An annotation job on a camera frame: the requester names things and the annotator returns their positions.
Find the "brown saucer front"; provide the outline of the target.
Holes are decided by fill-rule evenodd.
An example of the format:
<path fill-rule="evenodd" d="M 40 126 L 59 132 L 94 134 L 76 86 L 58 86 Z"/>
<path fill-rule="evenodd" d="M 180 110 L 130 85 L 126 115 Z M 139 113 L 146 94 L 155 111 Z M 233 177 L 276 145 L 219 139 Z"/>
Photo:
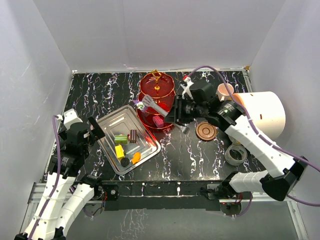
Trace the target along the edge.
<path fill-rule="evenodd" d="M 218 134 L 216 127 L 205 121 L 199 123 L 195 131 L 196 135 L 203 141 L 211 141 Z"/>

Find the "black round cookie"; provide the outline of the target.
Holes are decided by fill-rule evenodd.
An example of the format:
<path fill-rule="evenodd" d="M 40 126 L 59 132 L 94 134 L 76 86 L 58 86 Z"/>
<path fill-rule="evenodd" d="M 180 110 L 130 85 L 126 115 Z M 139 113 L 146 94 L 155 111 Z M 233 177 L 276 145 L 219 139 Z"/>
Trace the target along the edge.
<path fill-rule="evenodd" d="M 121 160 L 120 160 L 120 164 L 122 167 L 127 167 L 129 164 L 130 164 L 130 160 L 127 158 L 127 157 L 123 157 Z"/>

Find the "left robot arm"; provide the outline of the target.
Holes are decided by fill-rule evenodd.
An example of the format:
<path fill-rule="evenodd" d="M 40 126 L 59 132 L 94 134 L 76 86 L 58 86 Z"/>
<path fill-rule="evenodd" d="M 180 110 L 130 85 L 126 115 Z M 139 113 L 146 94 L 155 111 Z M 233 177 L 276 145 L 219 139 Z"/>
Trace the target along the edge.
<path fill-rule="evenodd" d="M 52 117 L 56 154 L 48 167 L 45 189 L 37 209 L 17 240 L 64 240 L 81 210 L 91 199 L 103 195 L 100 178 L 86 174 L 69 199 L 67 193 L 76 181 L 80 168 L 89 156 L 90 147 L 105 137 L 91 116 L 83 122 L 75 109 Z"/>

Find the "orange fish cookie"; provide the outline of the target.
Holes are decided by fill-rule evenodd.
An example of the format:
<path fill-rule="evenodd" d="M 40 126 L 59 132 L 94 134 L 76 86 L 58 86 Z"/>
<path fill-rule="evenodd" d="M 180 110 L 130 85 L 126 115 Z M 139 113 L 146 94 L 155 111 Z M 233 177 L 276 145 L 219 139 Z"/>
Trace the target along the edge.
<path fill-rule="evenodd" d="M 136 152 L 132 159 L 131 159 L 131 162 L 133 165 L 137 164 L 139 161 L 141 160 L 141 153 L 140 152 Z"/>

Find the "green layered cake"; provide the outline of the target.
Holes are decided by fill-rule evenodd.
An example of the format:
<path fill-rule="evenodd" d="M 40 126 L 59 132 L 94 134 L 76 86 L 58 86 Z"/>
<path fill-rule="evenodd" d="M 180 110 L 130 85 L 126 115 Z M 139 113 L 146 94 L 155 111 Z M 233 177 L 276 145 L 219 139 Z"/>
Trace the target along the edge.
<path fill-rule="evenodd" d="M 114 143 L 115 144 L 128 144 L 129 142 L 129 137 L 128 135 L 124 134 L 119 134 L 114 136 Z"/>

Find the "yellow cake slice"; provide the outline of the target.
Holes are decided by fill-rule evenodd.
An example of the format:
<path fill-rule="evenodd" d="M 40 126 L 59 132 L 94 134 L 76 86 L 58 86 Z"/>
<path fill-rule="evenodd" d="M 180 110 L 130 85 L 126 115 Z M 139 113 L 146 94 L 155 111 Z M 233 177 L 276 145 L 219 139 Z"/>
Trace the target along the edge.
<path fill-rule="evenodd" d="M 125 151 L 121 145 L 116 145 L 114 149 L 118 160 L 121 160 L 125 157 Z"/>

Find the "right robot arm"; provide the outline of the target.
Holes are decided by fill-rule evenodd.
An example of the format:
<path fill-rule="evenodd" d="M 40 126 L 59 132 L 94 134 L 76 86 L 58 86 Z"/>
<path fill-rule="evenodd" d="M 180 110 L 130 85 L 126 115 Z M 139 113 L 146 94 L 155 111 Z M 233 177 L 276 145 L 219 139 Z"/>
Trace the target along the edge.
<path fill-rule="evenodd" d="M 264 171 L 232 172 L 215 189 L 221 198 L 233 199 L 243 192 L 262 192 L 277 201 L 283 201 L 302 177 L 306 159 L 286 153 L 262 131 L 254 126 L 244 107 L 233 101 L 220 101 L 213 86 L 207 82 L 192 82 L 185 76 L 183 93 L 176 95 L 164 121 L 189 124 L 197 118 L 207 122 L 237 140 L 264 166 Z"/>

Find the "pink and white teacup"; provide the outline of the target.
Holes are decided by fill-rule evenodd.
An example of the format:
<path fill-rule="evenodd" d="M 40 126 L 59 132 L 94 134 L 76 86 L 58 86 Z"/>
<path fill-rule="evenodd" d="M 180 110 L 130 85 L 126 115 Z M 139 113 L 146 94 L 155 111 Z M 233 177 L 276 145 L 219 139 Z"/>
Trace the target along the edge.
<path fill-rule="evenodd" d="M 231 95 L 234 93 L 234 88 L 231 84 L 227 83 L 226 86 L 224 83 L 221 83 L 216 90 L 216 95 L 220 102 L 230 100 L 231 97 L 229 95 L 229 92 Z"/>

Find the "pink cake slice front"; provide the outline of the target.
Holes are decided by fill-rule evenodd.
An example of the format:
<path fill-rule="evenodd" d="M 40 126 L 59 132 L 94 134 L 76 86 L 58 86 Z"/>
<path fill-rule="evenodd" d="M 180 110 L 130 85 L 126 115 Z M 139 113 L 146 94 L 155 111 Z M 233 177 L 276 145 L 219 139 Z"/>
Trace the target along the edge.
<path fill-rule="evenodd" d="M 164 121 L 159 115 L 155 115 L 152 118 L 154 124 L 156 125 L 157 128 L 163 128 L 164 127 Z"/>

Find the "red three-tier dessert stand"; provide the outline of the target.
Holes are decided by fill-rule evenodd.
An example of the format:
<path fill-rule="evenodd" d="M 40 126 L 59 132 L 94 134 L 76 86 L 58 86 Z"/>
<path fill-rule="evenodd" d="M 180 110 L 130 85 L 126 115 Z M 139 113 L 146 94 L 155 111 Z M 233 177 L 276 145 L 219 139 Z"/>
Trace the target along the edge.
<path fill-rule="evenodd" d="M 166 112 L 170 111 L 176 94 L 175 83 L 170 75 L 158 70 L 153 70 L 141 79 L 139 89 L 138 101 L 142 101 L 144 96 L 149 95 L 162 109 Z M 139 109 L 137 109 L 136 112 L 139 120 L 145 127 L 150 129 L 162 130 L 172 126 L 170 123 L 165 123 L 164 117 L 151 107 L 148 107 L 146 112 L 142 112 Z M 163 119 L 164 126 L 162 128 L 157 128 L 153 122 L 153 117 L 157 115 Z"/>

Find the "brown chocolate cake slice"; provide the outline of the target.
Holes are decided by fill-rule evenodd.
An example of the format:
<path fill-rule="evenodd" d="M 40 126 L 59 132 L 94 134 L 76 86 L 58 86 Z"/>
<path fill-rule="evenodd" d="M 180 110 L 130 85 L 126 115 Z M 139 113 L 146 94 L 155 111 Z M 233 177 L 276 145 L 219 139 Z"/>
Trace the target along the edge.
<path fill-rule="evenodd" d="M 131 129 L 129 133 L 129 142 L 136 143 L 137 142 L 137 130 Z"/>

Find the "magenta cake slice back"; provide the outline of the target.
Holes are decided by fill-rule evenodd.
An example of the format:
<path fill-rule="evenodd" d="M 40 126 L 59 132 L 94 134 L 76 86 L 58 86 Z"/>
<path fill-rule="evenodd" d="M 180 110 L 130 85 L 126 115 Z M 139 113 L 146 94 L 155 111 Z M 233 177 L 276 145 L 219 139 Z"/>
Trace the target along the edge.
<path fill-rule="evenodd" d="M 146 106 L 142 101 L 133 100 L 133 103 L 135 104 L 136 108 L 143 113 L 148 110 L 148 106 Z"/>

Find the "stainless steel tray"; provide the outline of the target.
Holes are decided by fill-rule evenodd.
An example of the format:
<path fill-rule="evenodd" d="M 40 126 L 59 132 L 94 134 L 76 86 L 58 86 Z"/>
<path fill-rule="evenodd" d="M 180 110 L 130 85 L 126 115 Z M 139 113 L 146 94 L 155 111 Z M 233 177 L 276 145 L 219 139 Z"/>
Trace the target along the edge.
<path fill-rule="evenodd" d="M 130 105 L 107 114 L 97 123 L 105 134 L 98 143 L 118 175 L 127 174 L 161 151 L 160 143 Z"/>

